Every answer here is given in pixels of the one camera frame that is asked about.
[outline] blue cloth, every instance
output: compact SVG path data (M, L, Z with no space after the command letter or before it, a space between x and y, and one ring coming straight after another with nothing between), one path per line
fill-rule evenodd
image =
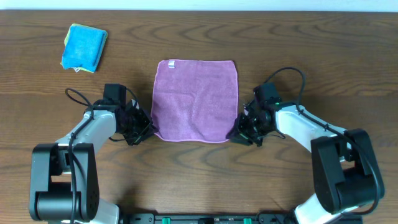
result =
M106 31L72 26L62 55L64 69L82 67L95 72L104 48Z

